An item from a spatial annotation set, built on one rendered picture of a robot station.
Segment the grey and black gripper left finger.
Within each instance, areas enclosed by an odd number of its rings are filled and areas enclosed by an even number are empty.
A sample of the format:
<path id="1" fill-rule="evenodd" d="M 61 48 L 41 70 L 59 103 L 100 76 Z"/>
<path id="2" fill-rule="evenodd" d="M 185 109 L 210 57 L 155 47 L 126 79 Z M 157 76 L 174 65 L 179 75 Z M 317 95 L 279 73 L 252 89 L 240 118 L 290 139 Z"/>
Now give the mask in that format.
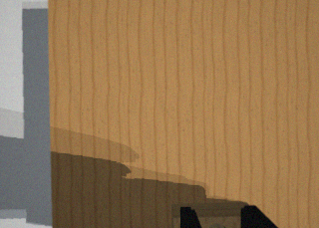
<path id="1" fill-rule="evenodd" d="M 180 207 L 180 228 L 201 228 L 194 209 Z"/>

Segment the light wooden board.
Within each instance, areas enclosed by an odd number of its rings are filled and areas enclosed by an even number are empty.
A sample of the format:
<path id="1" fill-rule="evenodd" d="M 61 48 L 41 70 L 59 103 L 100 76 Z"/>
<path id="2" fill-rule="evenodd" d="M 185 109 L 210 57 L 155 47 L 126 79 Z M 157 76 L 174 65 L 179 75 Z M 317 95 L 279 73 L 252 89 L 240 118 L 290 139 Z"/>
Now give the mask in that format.
<path id="1" fill-rule="evenodd" d="M 319 0 L 48 0 L 48 28 L 52 228 L 319 228 Z"/>

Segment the small light wooden block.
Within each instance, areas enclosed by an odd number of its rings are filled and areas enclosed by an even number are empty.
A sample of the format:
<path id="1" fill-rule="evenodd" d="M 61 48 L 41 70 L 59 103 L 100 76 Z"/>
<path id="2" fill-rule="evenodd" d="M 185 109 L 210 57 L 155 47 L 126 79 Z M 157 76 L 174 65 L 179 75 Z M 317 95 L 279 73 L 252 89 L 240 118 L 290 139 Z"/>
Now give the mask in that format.
<path id="1" fill-rule="evenodd" d="M 195 210 L 201 228 L 221 224 L 224 228 L 240 228 L 240 210 L 247 202 L 188 203 L 171 205 L 171 228 L 180 228 L 180 207 Z"/>

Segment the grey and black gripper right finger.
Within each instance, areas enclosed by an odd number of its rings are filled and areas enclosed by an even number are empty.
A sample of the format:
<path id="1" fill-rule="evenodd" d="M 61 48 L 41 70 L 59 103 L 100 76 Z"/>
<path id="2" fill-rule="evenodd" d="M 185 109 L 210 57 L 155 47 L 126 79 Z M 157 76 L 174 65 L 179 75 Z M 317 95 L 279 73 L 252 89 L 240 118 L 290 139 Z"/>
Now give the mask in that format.
<path id="1" fill-rule="evenodd" d="M 278 228 L 257 206 L 245 205 L 240 210 L 240 228 Z"/>

